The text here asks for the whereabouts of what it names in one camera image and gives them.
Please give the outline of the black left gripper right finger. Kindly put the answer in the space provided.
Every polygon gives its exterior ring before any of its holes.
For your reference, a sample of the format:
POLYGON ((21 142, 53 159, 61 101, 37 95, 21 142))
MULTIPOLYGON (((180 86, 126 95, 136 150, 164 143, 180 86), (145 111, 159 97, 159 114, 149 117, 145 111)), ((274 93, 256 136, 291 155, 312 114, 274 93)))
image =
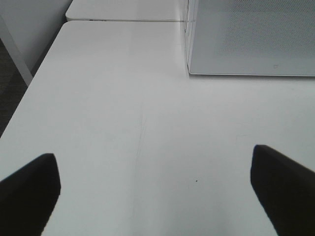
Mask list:
POLYGON ((279 236, 315 234, 315 173, 267 145, 255 145, 252 188, 279 236))

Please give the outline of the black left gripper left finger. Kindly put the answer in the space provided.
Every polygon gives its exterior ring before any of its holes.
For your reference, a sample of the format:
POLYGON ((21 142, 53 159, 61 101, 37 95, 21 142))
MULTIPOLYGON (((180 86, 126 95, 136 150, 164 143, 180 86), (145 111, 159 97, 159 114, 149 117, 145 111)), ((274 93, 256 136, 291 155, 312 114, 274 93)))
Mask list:
POLYGON ((0 234, 39 236, 61 193, 56 158, 45 153, 0 182, 0 234))

